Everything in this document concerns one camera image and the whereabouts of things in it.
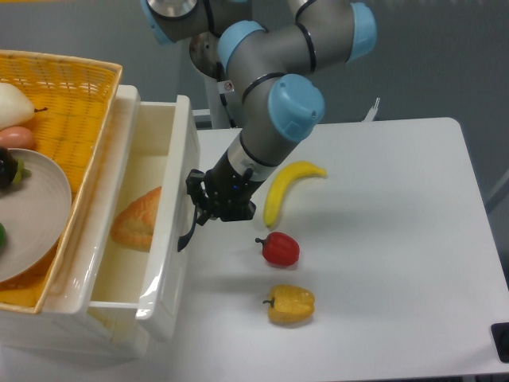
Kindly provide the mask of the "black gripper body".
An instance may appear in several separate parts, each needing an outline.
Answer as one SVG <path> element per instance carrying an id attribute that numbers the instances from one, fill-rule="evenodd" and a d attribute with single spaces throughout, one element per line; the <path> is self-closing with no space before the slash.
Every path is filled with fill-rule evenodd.
<path id="1" fill-rule="evenodd" d="M 247 175 L 236 172 L 227 154 L 223 154 L 204 175 L 210 218 L 219 218 L 223 222 L 252 220 L 256 205 L 251 198 L 262 185 L 261 181 L 254 181 L 253 177 L 252 170 L 248 170 Z"/>

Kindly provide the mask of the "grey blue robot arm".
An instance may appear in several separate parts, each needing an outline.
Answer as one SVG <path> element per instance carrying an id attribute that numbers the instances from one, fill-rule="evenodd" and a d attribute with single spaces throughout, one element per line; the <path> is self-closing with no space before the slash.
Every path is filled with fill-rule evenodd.
<path id="1" fill-rule="evenodd" d="M 204 33 L 216 38 L 219 70 L 246 118 L 212 169 L 188 175 L 197 224 L 251 219 L 252 195 L 324 116 L 324 97 L 309 75 L 375 47 L 375 16 L 362 2 L 292 1 L 289 7 L 293 24 L 271 31 L 252 19 L 248 1 L 142 2 L 160 42 Z"/>

